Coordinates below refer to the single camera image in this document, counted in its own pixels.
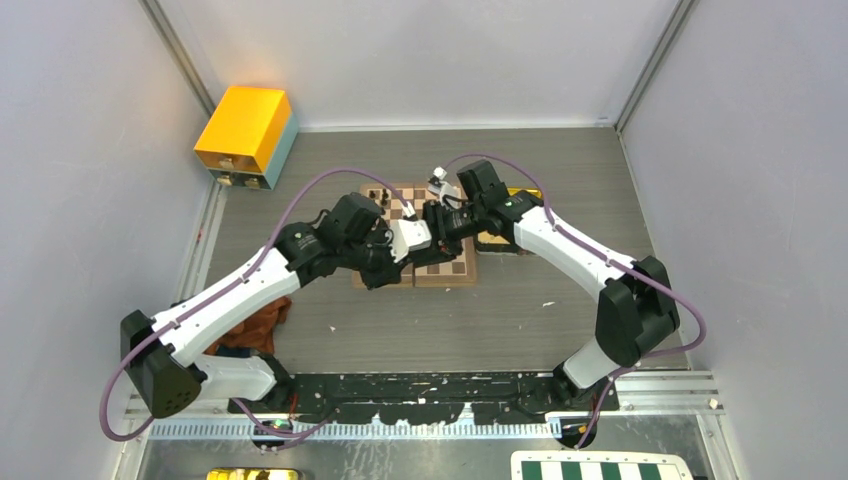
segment gold object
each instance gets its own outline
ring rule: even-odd
[[[230,157],[224,157],[221,160],[218,160],[218,164],[221,165],[221,168],[232,170],[233,169],[233,159]]]
[[[302,480],[297,470],[288,468],[216,468],[206,480]]]

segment cable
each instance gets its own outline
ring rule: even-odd
[[[278,447],[277,450],[285,450],[286,448],[291,448],[291,447],[295,447],[295,446],[299,445],[300,442],[306,440],[307,437],[309,437],[313,433],[320,430],[321,427],[323,427],[324,425],[327,424],[327,422],[330,421],[330,416],[328,415],[327,418],[325,418],[324,420],[321,420],[320,422],[316,423],[314,426],[309,427],[306,430],[304,430],[302,432],[298,432],[298,433],[275,430],[273,428],[269,428],[269,427],[263,425],[262,422],[259,421],[258,418],[256,418],[256,415],[254,415],[253,412],[251,412],[250,409],[247,408],[247,405],[245,405],[244,402],[241,401],[241,399],[231,398],[230,400],[232,400],[233,403],[235,403],[236,406],[238,406],[241,409],[241,411],[244,412],[245,415],[247,415],[247,418],[250,419],[250,421],[253,422],[253,425],[255,425],[256,428],[258,428],[259,431],[261,431],[262,433],[264,433],[266,435],[278,437],[278,438],[284,438],[286,440],[292,440],[291,442],[283,445],[282,447]]]
[[[315,220],[312,220],[311,222],[306,222],[306,224],[314,226],[316,223],[320,222],[321,219],[324,218],[325,215],[329,215],[329,214],[330,214],[329,210],[327,210],[326,208],[322,208],[321,211],[318,212],[318,217],[316,217]]]
[[[577,238],[576,236],[571,234],[569,231],[567,231],[565,228],[563,228],[561,225],[557,225],[555,218],[554,218],[554,212],[553,212],[553,210],[551,210],[551,206],[548,203],[548,199],[550,197],[548,197],[548,194],[545,191],[545,188],[542,186],[541,182],[539,182],[539,180],[537,180],[532,174],[530,174],[530,172],[524,170],[522,167],[518,166],[517,164],[515,164],[515,163],[513,163],[509,160],[505,160],[503,158],[499,158],[499,157],[496,157],[494,155],[488,155],[488,154],[485,154],[485,153],[467,153],[465,155],[460,155],[459,157],[456,157],[453,160],[449,161],[445,165],[444,168],[445,168],[445,170],[447,170],[451,165],[458,162],[459,160],[462,160],[462,159],[465,159],[465,158],[471,158],[471,157],[485,158],[485,159],[494,160],[496,162],[503,163],[504,165],[508,165],[508,166],[512,167],[513,169],[515,169],[516,171],[518,171],[519,173],[521,173],[522,175],[527,177],[527,179],[530,180],[530,182],[532,182],[533,185],[535,185],[536,188],[540,192],[542,192],[542,202],[543,202],[543,206],[545,208],[545,216],[548,217],[548,221],[551,222],[551,225],[554,226],[554,228],[556,229],[557,232],[560,233],[560,235],[562,235],[563,237],[565,237],[566,239],[568,239],[572,243],[576,244],[578,247],[582,248],[583,250],[586,250],[587,252],[591,253],[592,255],[594,255],[595,257],[597,257],[598,259],[600,259],[601,261],[603,261],[607,265],[611,265],[611,266],[617,268],[618,270],[626,273],[627,275],[630,275],[631,277],[636,278],[637,280],[649,285],[650,287],[653,287],[654,289],[656,289],[660,293],[664,294],[665,296],[671,298],[675,302],[682,305],[686,310],[689,310],[689,313],[691,313],[693,317],[695,317],[695,321],[698,323],[698,329],[699,329],[698,330],[698,336],[695,337],[695,340],[693,340],[692,342],[690,342],[687,345],[682,345],[682,346],[674,347],[674,348],[668,348],[668,349],[665,349],[665,350],[658,350],[656,352],[648,352],[647,354],[645,354],[644,358],[653,358],[653,357],[659,357],[659,356],[662,356],[662,355],[671,355],[671,354],[674,354],[674,353],[687,352],[689,350],[692,350],[693,348],[697,348],[699,345],[701,345],[704,342],[704,338],[706,338],[706,336],[707,336],[707,324],[706,324],[706,321],[704,320],[703,315],[701,315],[701,312],[695,307],[695,305],[693,305],[691,302],[689,302],[689,300],[687,300],[684,297],[682,297],[681,295],[679,295],[677,292],[674,292],[673,290],[671,290],[670,288],[666,287],[665,285],[657,282],[656,280],[654,280],[650,277],[647,277],[647,276],[633,270],[632,268],[630,268],[626,265],[621,264],[620,262],[618,262],[615,259],[608,258],[606,255],[604,255],[604,253],[602,251],[600,251],[597,248],[589,245],[588,243],[584,242],[583,240]],[[601,391],[601,395],[598,398],[598,403],[597,403],[597,405],[595,405],[595,409],[592,411],[592,418],[589,421],[589,425],[587,426],[588,428],[586,429],[586,432],[583,433],[583,436],[580,437],[580,441],[577,442],[577,445],[574,447],[575,449],[579,450],[580,447],[583,446],[583,443],[585,443],[586,439],[589,437],[589,433],[592,431],[592,428],[595,426],[595,423],[597,423],[598,417],[600,416],[600,412],[601,412],[601,405],[603,405],[603,403],[604,403],[604,399],[606,398],[607,392],[609,392],[609,389],[610,389],[610,386],[612,385],[612,382],[614,382],[615,379],[617,379],[621,375],[623,375],[625,373],[632,372],[633,370],[635,370],[635,369],[634,368],[622,367],[622,368],[619,368],[619,369],[613,371],[612,373],[610,373],[610,375],[608,377],[609,383]]]
[[[465,203],[468,203],[468,200],[465,200],[464,198],[456,198],[456,197],[454,197],[453,195],[442,195],[442,200],[443,200],[443,201],[444,201],[444,200],[450,200],[450,201],[452,201],[452,202],[456,202],[456,203],[458,203],[458,204],[465,204]],[[449,203],[448,203],[448,202],[446,202],[446,201],[445,201],[444,203],[445,203],[445,205],[447,205],[448,207],[451,207],[451,208],[453,207],[453,205],[449,204]]]
[[[221,290],[218,290],[217,292],[212,294],[209,298],[203,300],[202,302],[198,303],[194,307],[185,311],[183,314],[179,315],[174,320],[174,322],[169,323],[169,324],[165,325],[164,327],[162,327],[161,329],[153,332],[152,335],[149,335],[148,337],[146,337],[144,340],[139,342],[139,344],[136,345],[135,348],[130,350],[130,352],[127,354],[126,357],[121,359],[121,362],[118,365],[118,368],[116,368],[115,371],[112,372],[112,375],[109,377],[109,380],[106,382],[106,387],[103,389],[103,395],[101,395],[101,397],[100,397],[100,408],[99,408],[100,429],[103,430],[103,434],[106,435],[107,438],[109,438],[110,440],[114,440],[116,442],[126,442],[128,440],[132,440],[133,438],[139,436],[141,434],[141,432],[143,432],[147,427],[150,426],[151,423],[153,423],[153,416],[150,416],[147,420],[144,421],[144,423],[137,430],[135,430],[131,433],[128,433],[128,434],[124,434],[124,435],[116,433],[114,430],[112,430],[112,427],[109,426],[109,396],[112,394],[112,390],[115,388],[115,383],[117,383],[118,378],[121,376],[121,373],[124,371],[124,369],[127,367],[127,365],[129,365],[130,362],[132,362],[150,344],[159,340],[159,338],[161,338],[162,335],[171,331],[173,328],[175,328],[176,326],[178,326],[179,324],[184,322],[187,318],[191,317],[192,315],[199,312],[200,310],[208,307],[209,305],[214,303],[219,298],[221,298],[224,295],[226,295],[227,293],[231,292],[234,288],[236,288],[237,286],[239,286],[242,283],[242,279],[244,279],[244,280],[249,279],[250,276],[253,275],[253,272],[255,272],[262,265],[262,262],[265,260],[265,257],[268,256],[268,252],[270,252],[271,249],[274,247],[274,242],[277,240],[277,237],[279,237],[280,231],[285,226],[286,221],[289,218],[289,215],[291,215],[291,212],[294,210],[294,207],[298,204],[298,202],[300,202],[300,200],[304,197],[304,195],[306,195],[306,192],[308,192],[312,187],[314,187],[321,180],[329,177],[330,175],[335,175],[337,173],[355,173],[355,174],[358,174],[358,175],[368,177],[368,178],[370,178],[370,179],[372,179],[376,182],[379,182],[379,183],[383,184],[384,187],[389,189],[392,192],[392,194],[395,196],[395,198],[400,199],[400,201],[403,202],[405,205],[411,207],[411,204],[405,198],[403,198],[403,195],[401,195],[401,193],[395,187],[391,186],[386,180],[384,180],[382,177],[378,177],[377,175],[374,175],[373,173],[370,173],[366,170],[362,170],[362,169],[359,169],[359,168],[352,168],[352,167],[332,168],[332,169],[327,170],[326,172],[316,176],[312,180],[310,180],[309,183],[304,185],[303,188],[301,188],[300,191],[297,192],[297,195],[295,195],[295,197],[292,199],[291,203],[289,203],[288,207],[286,207],[285,211],[283,212],[283,215],[280,217],[280,220],[277,222],[277,225],[274,227],[274,230],[271,232],[271,236],[268,238],[268,241],[265,242],[265,245],[262,247],[262,251],[259,253],[259,257],[256,259],[255,262],[253,262],[253,264],[250,267],[248,267],[248,269],[245,271],[244,275],[242,275],[242,278],[232,281],[231,283],[229,283],[228,285],[223,287]],[[256,424],[256,426],[260,430],[262,428],[265,428],[265,426],[262,425],[258,421],[255,421],[254,424]]]

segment chessboard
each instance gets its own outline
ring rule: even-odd
[[[403,197],[413,202],[415,211],[421,215],[424,203],[428,200],[438,200],[438,197],[427,190],[427,185],[410,183],[395,184]],[[362,195],[373,199],[382,209],[382,217],[386,222],[403,217],[400,199],[394,198],[391,191],[380,184],[369,183],[362,185],[359,190]],[[462,242],[463,252],[450,262],[438,265],[428,265],[413,269],[408,266],[401,272],[401,282],[394,286],[401,287],[462,287],[477,283],[477,262],[474,252],[474,242],[467,238]],[[359,273],[353,272],[353,285],[365,288]]]

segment white wall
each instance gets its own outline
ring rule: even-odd
[[[216,100],[307,127],[612,124],[676,0],[164,0]]]
[[[118,322],[174,299],[204,115],[134,1],[0,2],[0,71],[0,478],[106,478]]]
[[[625,131],[752,479],[844,478],[848,3],[700,2]]]

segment green and white chessboard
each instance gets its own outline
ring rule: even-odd
[[[518,451],[512,480],[691,480],[676,455],[638,452]]]

